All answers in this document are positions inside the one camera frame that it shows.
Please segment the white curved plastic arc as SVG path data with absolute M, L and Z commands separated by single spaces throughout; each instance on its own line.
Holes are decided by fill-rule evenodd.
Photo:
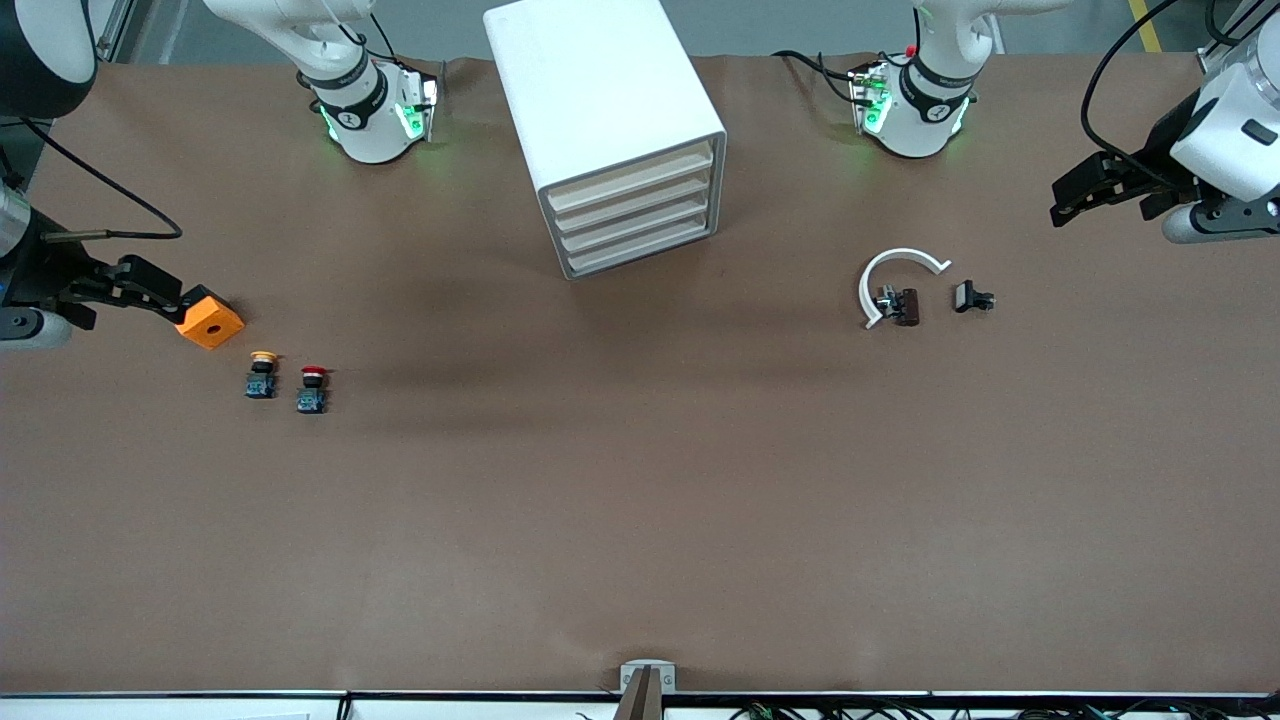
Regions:
M 877 304 L 870 292 L 870 278 L 879 265 L 897 260 L 915 263 L 919 266 L 924 266 L 934 275 L 946 272 L 954 264 L 952 260 L 941 260 L 929 252 L 910 247 L 887 249 L 872 256 L 864 264 L 856 286 L 858 302 L 865 316 L 864 328 L 868 331 L 874 328 L 881 320 L 886 319 L 884 311 L 881 309 L 881 305 Z

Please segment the brown terminal block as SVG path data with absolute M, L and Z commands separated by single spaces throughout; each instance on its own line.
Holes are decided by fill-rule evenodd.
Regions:
M 891 284 L 884 284 L 874 297 L 874 302 L 882 318 L 887 322 L 901 327 L 916 327 L 920 324 L 919 297 L 914 288 L 896 290 Z

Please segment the aluminium frame profile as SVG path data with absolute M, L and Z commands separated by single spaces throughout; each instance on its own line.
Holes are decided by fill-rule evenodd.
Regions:
M 132 63 L 154 0 L 84 0 L 100 61 Z
M 1270 0 L 1204 0 L 1203 23 L 1208 38 L 1197 50 L 1199 65 L 1208 74 L 1260 22 Z

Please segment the orange box with hole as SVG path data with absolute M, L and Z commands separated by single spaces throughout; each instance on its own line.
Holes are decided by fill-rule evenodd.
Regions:
M 174 320 L 174 327 L 179 336 L 202 348 L 218 348 L 246 327 L 229 302 L 204 284 L 184 292 L 180 301 L 182 318 Z

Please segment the white four-drawer cabinet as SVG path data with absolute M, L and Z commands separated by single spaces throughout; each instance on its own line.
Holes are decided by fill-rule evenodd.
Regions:
M 547 188 L 703 141 L 714 145 L 705 238 L 717 232 L 727 131 L 660 0 L 515 0 L 483 23 L 563 274 Z

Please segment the grey metal bracket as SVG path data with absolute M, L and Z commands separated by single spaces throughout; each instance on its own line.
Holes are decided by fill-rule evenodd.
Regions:
M 620 691 L 626 692 L 634 680 L 646 679 L 648 685 L 658 687 L 662 694 L 678 692 L 677 666 L 662 659 L 635 659 L 620 666 Z

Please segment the white table edge rail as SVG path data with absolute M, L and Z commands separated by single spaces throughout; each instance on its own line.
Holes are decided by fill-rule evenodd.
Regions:
M 612 720 L 621 691 L 0 693 L 0 720 Z M 678 691 L 663 720 L 1280 720 L 1280 689 Z

